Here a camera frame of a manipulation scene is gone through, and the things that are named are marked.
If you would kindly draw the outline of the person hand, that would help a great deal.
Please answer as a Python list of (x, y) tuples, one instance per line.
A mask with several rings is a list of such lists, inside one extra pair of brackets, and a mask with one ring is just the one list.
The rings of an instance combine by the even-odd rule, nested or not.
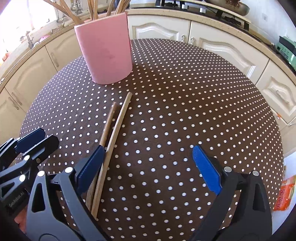
[(19, 229), (26, 233), (26, 218), (27, 218), (27, 207), (25, 207), (14, 219), (15, 223), (18, 224)]

